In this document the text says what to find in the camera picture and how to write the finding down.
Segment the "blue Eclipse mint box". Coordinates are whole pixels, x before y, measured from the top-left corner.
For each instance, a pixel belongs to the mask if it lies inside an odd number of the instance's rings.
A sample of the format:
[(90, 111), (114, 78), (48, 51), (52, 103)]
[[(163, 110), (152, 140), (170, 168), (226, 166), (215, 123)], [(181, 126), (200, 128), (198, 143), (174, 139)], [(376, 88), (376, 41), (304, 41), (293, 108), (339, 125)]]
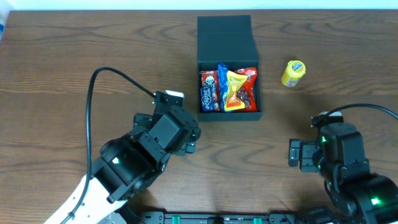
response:
[(214, 112), (219, 111), (220, 107), (217, 102), (217, 94), (214, 89), (205, 85), (200, 89), (201, 94), (201, 109), (203, 112)]

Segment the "yellow orange snack packet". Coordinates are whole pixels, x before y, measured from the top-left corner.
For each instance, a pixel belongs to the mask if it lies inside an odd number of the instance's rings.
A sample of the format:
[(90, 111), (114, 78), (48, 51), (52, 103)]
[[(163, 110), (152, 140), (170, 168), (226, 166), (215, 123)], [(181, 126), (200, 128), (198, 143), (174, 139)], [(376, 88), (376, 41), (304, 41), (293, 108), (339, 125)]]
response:
[(248, 77), (232, 71), (228, 71), (226, 77), (228, 81), (228, 91), (224, 110), (234, 111), (245, 108), (244, 102), (238, 97), (238, 90), (243, 86)]

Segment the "red Kracie candy bag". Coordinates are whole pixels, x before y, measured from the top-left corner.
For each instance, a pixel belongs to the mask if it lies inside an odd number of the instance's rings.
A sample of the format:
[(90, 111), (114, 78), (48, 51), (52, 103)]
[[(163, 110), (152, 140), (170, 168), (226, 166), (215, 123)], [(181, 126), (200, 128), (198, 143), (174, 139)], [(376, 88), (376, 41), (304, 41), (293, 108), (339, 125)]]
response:
[(247, 80), (238, 90), (238, 97), (244, 102), (245, 108), (242, 112), (257, 112), (257, 105), (254, 96), (254, 84), (257, 78), (256, 67), (242, 68), (234, 71), (237, 74), (247, 76)]

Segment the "red Hello Panda box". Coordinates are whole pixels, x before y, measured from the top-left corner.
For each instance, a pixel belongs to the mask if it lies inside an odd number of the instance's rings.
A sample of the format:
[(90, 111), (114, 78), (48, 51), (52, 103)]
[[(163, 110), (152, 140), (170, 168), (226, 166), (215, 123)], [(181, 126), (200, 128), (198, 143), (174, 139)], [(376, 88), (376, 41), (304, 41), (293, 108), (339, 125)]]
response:
[(218, 89), (218, 71), (204, 70), (200, 72), (201, 86), (211, 86), (212, 89)]

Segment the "yellow candy bottle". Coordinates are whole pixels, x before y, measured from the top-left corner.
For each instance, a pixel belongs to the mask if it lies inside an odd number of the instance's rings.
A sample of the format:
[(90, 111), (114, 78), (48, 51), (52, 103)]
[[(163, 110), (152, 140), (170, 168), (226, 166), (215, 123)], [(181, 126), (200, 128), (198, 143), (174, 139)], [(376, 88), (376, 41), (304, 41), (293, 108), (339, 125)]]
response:
[(288, 62), (282, 76), (281, 82), (284, 86), (293, 87), (306, 73), (306, 66), (299, 60), (291, 60)]

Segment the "blue Oreo cookie pack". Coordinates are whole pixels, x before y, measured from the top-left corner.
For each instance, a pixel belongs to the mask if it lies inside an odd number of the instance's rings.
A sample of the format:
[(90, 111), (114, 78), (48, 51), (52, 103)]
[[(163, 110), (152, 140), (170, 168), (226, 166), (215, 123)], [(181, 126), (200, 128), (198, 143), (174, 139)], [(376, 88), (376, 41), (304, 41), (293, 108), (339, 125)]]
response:
[(219, 88), (219, 95), (220, 95), (220, 106), (221, 111), (226, 112), (226, 97), (228, 93), (228, 77), (227, 73), (229, 71), (229, 67), (223, 63), (218, 64), (218, 88)]

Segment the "dark green box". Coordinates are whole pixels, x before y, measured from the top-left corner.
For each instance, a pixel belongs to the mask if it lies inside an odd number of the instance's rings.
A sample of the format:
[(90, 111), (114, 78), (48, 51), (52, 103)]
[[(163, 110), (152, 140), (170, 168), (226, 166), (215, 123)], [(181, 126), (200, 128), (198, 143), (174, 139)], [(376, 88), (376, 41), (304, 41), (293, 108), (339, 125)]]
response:
[[(216, 70), (223, 63), (232, 70), (259, 66), (259, 54), (252, 34), (251, 16), (197, 17), (197, 71)], [(261, 78), (254, 82), (256, 112), (203, 112), (198, 93), (199, 121), (259, 121), (262, 112)]]

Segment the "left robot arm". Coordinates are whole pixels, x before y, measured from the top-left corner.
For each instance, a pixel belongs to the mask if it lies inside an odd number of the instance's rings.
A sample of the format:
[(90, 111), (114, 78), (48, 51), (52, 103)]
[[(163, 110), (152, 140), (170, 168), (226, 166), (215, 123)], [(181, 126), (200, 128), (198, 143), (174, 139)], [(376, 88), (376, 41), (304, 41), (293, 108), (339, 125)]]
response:
[(179, 106), (160, 116), (136, 114), (133, 129), (101, 148), (91, 174), (47, 223), (103, 221), (145, 191), (165, 171), (171, 155), (193, 153), (200, 133), (192, 114)]

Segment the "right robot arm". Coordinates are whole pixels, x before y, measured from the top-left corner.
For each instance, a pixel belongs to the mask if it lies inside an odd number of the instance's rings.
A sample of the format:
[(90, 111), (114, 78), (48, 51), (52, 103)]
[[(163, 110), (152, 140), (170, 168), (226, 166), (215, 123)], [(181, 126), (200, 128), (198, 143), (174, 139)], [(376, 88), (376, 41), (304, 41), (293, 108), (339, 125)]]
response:
[(397, 185), (370, 171), (354, 125), (330, 123), (318, 129), (315, 140), (290, 140), (288, 165), (319, 173), (346, 222), (397, 223)]

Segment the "white blue object corner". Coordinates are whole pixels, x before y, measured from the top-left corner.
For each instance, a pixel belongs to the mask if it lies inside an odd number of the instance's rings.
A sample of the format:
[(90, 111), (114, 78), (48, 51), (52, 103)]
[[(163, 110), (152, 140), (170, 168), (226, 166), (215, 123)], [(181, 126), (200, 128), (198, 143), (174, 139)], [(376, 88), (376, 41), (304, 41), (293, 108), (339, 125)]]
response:
[(10, 8), (8, 5), (1, 5), (1, 15), (0, 15), (0, 40), (2, 40), (2, 36), (4, 34), (4, 30), (6, 28), (7, 18), (10, 12)]

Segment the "black mounting rail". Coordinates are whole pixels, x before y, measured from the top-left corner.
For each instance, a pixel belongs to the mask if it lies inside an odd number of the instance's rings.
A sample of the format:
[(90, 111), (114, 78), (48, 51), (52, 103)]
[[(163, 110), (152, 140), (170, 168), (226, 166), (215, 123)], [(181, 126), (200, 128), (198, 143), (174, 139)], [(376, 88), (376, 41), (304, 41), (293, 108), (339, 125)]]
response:
[(139, 223), (144, 224), (299, 224), (303, 218), (291, 213), (265, 215), (199, 214), (142, 212)]

